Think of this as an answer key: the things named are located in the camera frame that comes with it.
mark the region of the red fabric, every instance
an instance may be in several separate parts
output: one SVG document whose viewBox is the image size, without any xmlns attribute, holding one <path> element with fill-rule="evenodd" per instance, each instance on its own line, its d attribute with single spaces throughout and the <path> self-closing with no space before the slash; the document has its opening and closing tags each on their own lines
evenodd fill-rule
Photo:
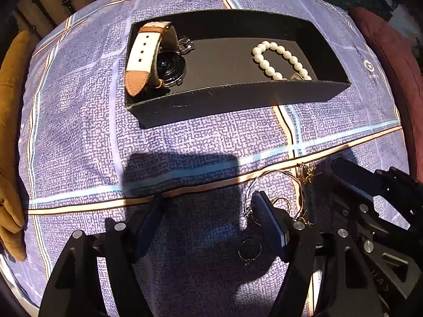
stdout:
<svg viewBox="0 0 423 317">
<path fill-rule="evenodd" d="M 423 77 L 407 41 L 388 23 L 362 7 L 348 13 L 377 55 L 399 110 L 410 175 L 423 182 Z"/>
</svg>

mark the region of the black box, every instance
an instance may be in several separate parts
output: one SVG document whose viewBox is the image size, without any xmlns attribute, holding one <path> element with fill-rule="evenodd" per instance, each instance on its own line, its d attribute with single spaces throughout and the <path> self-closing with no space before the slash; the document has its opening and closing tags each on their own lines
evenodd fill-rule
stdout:
<svg viewBox="0 0 423 317">
<path fill-rule="evenodd" d="M 125 107 L 146 128 L 211 114 L 301 102 L 328 101 L 351 83 L 322 34 L 309 21 L 249 10 L 202 10 L 134 23 L 126 63 L 138 29 L 149 21 L 172 21 L 179 39 L 194 41 L 184 55 L 187 75 L 180 86 L 149 89 L 135 97 L 125 91 Z M 274 41 L 290 51 L 312 81 L 274 81 L 254 62 L 251 50 Z M 296 71 L 267 50 L 264 58 L 283 77 Z"/>
</svg>

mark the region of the bracelet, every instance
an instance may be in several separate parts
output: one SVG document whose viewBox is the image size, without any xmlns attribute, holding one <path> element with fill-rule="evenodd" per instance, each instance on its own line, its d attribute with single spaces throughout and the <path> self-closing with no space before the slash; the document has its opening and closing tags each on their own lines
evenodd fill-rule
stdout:
<svg viewBox="0 0 423 317">
<path fill-rule="evenodd" d="M 278 46 L 275 42 L 269 43 L 267 40 L 258 44 L 252 50 L 252 54 L 254 56 L 254 61 L 259 63 L 260 67 L 264 69 L 266 75 L 271 76 L 274 80 L 287 80 L 286 78 L 282 77 L 281 73 L 275 71 L 274 67 L 270 66 L 269 61 L 265 60 L 263 57 L 263 52 L 267 49 L 276 51 L 278 54 L 281 54 L 283 58 L 289 60 L 289 62 L 293 65 L 294 69 L 298 71 L 301 75 L 303 80 L 311 81 L 311 77 L 308 75 L 308 71 L 302 67 L 302 64 L 298 62 L 298 58 L 293 56 L 289 51 L 286 51 L 283 46 Z"/>
</svg>

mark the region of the white watch strap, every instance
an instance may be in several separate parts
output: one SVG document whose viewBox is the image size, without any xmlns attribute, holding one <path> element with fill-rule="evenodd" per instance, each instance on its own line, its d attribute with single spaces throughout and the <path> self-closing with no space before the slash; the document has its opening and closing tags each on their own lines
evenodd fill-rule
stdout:
<svg viewBox="0 0 423 317">
<path fill-rule="evenodd" d="M 179 51 L 176 31 L 170 22 L 151 22 L 138 31 L 125 71 L 125 87 L 135 96 L 145 86 L 159 88 L 157 54 L 163 50 Z"/>
</svg>

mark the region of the cushion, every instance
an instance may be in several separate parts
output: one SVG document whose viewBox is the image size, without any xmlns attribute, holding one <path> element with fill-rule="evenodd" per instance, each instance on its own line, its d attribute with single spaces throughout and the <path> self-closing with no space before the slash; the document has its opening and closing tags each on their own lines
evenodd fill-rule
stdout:
<svg viewBox="0 0 423 317">
<path fill-rule="evenodd" d="M 18 261 L 26 257 L 22 243 L 24 217 L 17 192 L 16 148 L 22 85 L 36 39 L 23 31 L 12 41 L 0 69 L 0 239 Z"/>
<path fill-rule="evenodd" d="M 348 13 L 388 77 L 404 130 L 410 175 L 423 182 L 423 79 L 410 45 L 365 8 L 350 8 Z"/>
</svg>

